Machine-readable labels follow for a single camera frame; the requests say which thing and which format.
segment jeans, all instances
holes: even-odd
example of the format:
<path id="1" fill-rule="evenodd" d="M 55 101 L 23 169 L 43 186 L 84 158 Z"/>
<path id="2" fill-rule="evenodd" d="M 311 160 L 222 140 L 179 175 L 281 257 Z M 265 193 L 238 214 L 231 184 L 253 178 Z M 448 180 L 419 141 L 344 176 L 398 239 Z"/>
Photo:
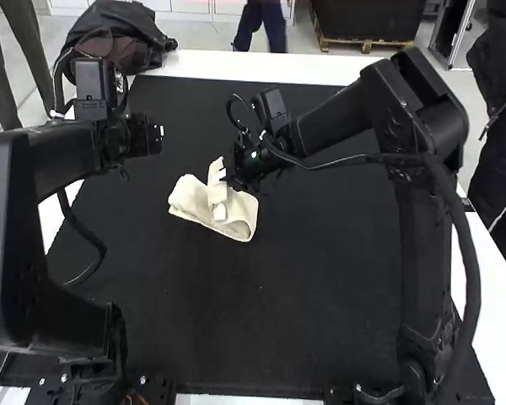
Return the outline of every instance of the jeans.
<path id="1" fill-rule="evenodd" d="M 286 53 L 286 22 L 279 0 L 248 0 L 234 38 L 234 49 L 247 52 L 251 46 L 253 33 L 260 29 L 262 23 L 268 36 L 270 52 Z"/>
<path id="2" fill-rule="evenodd" d="M 8 19 L 15 38 L 28 61 L 46 111 L 54 108 L 51 75 L 40 39 L 40 28 L 30 0 L 0 0 L 0 6 Z M 3 130 L 22 127 L 17 115 L 17 105 L 9 85 L 0 45 L 0 124 Z"/>

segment black bag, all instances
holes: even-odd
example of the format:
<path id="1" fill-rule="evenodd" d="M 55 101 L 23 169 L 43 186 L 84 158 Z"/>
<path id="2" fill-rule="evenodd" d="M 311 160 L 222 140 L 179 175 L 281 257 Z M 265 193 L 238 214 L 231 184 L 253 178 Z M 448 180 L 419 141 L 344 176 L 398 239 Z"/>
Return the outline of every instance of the black bag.
<path id="1" fill-rule="evenodd" d="M 139 2 L 97 0 L 67 34 L 57 61 L 64 57 L 101 57 L 124 74 L 160 68 L 163 55 L 178 46 L 155 24 L 155 12 Z M 75 84 L 72 64 L 64 69 Z"/>

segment person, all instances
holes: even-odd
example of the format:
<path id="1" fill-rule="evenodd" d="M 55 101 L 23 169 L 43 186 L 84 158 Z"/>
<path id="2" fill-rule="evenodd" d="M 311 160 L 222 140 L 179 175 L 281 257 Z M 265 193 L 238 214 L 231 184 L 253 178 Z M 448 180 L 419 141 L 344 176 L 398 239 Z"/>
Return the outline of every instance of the person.
<path id="1" fill-rule="evenodd" d="M 487 10 L 488 29 L 467 53 L 491 118 L 468 197 L 506 259 L 506 0 Z"/>
<path id="2" fill-rule="evenodd" d="M 260 29 L 262 23 L 268 36 L 270 52 L 286 53 L 287 24 L 283 17 L 280 0 L 247 0 L 238 25 L 238 32 L 232 43 L 233 50 L 247 52 L 251 46 L 253 33 Z"/>
<path id="3" fill-rule="evenodd" d="M 31 0 L 0 0 L 0 7 L 23 50 L 47 113 L 54 108 L 51 75 L 40 39 L 40 28 Z M 22 127 L 8 81 L 0 46 L 0 125 L 3 130 Z"/>

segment black jacket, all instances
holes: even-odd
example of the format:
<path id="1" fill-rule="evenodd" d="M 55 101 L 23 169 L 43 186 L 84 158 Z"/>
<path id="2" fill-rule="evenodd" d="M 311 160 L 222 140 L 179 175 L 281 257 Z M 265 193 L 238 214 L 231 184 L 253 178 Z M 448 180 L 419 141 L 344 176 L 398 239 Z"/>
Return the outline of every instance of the black jacket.
<path id="1" fill-rule="evenodd" d="M 506 0 L 488 0 L 488 30 L 467 60 L 490 109 L 506 102 Z"/>

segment wooden pallet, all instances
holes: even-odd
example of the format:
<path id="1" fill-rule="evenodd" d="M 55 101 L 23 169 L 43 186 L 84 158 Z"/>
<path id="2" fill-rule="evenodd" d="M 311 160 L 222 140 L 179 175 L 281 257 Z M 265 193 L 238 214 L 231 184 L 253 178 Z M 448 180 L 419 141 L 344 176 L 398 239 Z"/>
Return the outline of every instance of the wooden pallet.
<path id="1" fill-rule="evenodd" d="M 371 52 L 371 48 L 373 45 L 384 45 L 384 46 L 397 46 L 401 49 L 408 48 L 410 46 L 414 46 L 413 40 L 408 41 L 398 41 L 398 40 L 356 40 L 356 39 L 343 39 L 343 38 L 328 38 L 322 33 L 322 29 L 320 28 L 319 20 L 315 14 L 313 8 L 310 8 L 311 21 L 313 22 L 313 29 L 315 30 L 315 35 L 317 37 L 317 41 L 319 42 L 319 48 L 323 52 L 328 52 L 330 50 L 329 46 L 331 44 L 359 44 L 362 46 L 362 53 L 368 54 Z"/>

